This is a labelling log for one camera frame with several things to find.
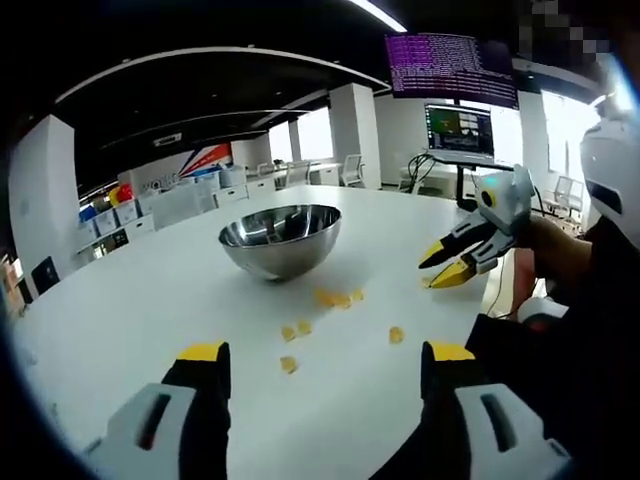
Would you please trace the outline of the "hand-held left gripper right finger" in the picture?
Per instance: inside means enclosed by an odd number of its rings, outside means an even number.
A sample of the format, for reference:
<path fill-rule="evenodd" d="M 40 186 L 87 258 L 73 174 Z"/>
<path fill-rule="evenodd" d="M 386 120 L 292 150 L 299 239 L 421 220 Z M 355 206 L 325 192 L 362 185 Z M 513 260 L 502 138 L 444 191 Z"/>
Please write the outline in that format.
<path fill-rule="evenodd" d="M 458 345 L 424 342 L 419 422 L 387 461 L 389 479 L 566 479 L 573 460 L 506 385 Z"/>

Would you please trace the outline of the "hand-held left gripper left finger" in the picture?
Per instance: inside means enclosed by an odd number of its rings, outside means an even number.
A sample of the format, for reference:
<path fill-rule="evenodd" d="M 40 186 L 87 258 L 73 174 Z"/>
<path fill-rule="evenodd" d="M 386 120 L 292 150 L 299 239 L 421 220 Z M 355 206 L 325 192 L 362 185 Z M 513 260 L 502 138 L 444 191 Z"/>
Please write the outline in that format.
<path fill-rule="evenodd" d="M 230 398 L 229 344 L 191 345 L 111 416 L 87 461 L 99 479 L 226 479 Z"/>

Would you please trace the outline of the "person's right hand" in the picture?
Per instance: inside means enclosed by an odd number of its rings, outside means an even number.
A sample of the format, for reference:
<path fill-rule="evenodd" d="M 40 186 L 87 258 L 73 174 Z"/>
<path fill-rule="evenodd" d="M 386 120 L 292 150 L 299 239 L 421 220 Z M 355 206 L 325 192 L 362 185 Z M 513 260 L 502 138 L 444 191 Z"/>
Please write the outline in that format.
<path fill-rule="evenodd" d="M 528 299 L 538 278 L 575 293 L 588 271 L 592 244 L 572 237 L 542 216 L 531 216 L 519 230 L 514 250 L 512 308 Z"/>

